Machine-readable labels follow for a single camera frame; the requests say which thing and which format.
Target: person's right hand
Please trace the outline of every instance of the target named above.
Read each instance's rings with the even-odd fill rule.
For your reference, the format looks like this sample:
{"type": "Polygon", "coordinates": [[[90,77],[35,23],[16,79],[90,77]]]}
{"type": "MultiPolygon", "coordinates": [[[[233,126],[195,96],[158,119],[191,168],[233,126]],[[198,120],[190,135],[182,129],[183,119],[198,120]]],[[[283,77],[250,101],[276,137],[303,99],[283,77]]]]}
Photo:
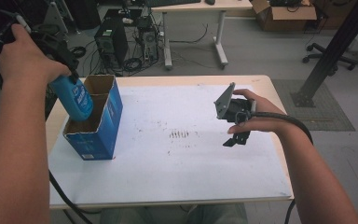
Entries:
{"type": "Polygon", "coordinates": [[[5,44],[0,54],[4,83],[13,80],[18,84],[47,85],[59,75],[71,74],[67,66],[46,57],[21,25],[13,24],[11,31],[16,40],[5,44]]]}
{"type": "MultiPolygon", "coordinates": [[[[243,95],[247,100],[256,101],[256,112],[271,112],[284,114],[276,105],[270,102],[268,99],[255,94],[252,91],[243,89],[235,90],[234,95],[243,95]]],[[[284,126],[289,123],[281,119],[270,118],[256,118],[253,117],[246,122],[234,125],[228,129],[228,133],[243,133],[249,131],[261,131],[261,132],[279,132],[284,126]]]]}

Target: black pillar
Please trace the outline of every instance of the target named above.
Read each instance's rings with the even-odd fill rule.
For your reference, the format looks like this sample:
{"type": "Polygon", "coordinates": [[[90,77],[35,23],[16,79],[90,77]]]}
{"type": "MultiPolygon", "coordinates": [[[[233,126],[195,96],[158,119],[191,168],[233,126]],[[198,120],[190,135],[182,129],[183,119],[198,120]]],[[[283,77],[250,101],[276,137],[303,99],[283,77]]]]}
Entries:
{"type": "Polygon", "coordinates": [[[339,57],[345,52],[353,39],[358,34],[358,0],[347,19],[337,30],[322,58],[316,63],[310,76],[305,81],[299,92],[292,93],[295,106],[314,106],[312,97],[330,74],[339,57]]]}

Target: label on bottle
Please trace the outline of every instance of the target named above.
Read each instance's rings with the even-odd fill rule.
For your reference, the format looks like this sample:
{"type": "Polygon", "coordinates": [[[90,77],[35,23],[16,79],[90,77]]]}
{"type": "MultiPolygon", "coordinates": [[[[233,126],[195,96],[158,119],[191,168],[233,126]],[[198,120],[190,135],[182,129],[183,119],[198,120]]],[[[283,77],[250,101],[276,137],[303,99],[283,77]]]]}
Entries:
{"type": "Polygon", "coordinates": [[[88,113],[90,111],[91,102],[90,95],[83,85],[75,85],[72,89],[75,96],[75,101],[82,113],[88,113]]]}

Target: office chair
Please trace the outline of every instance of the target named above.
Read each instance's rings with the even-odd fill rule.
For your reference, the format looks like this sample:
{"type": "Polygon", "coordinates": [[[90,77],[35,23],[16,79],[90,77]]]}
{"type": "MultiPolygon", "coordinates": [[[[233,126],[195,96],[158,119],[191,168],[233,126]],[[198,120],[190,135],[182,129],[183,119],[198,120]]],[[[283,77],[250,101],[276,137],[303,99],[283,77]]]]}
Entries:
{"type": "MultiPolygon", "coordinates": [[[[312,51],[313,49],[317,49],[321,53],[307,55],[306,57],[303,58],[303,60],[302,60],[303,63],[308,63],[310,61],[310,59],[321,58],[325,52],[325,48],[323,48],[322,46],[320,46],[316,43],[313,43],[313,44],[307,46],[307,51],[312,51]]],[[[350,59],[350,58],[344,57],[342,55],[341,55],[341,57],[339,57],[338,60],[341,62],[344,62],[344,63],[349,63],[350,66],[348,66],[348,70],[350,70],[350,71],[353,70],[353,68],[356,66],[356,64],[358,64],[358,62],[355,61],[354,59],[350,59]]],[[[334,75],[337,70],[338,70],[338,66],[337,66],[337,64],[335,64],[333,66],[331,74],[329,76],[334,75]]]]}

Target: blue cylindrical container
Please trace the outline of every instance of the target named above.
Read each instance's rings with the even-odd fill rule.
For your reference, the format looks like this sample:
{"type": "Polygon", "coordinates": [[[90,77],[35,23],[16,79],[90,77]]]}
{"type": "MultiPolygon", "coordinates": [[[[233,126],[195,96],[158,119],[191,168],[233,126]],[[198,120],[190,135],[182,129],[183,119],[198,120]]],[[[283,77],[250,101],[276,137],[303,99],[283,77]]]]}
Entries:
{"type": "Polygon", "coordinates": [[[90,116],[93,102],[79,78],[75,83],[70,77],[59,76],[49,85],[57,94],[72,120],[83,121],[90,116]]]}

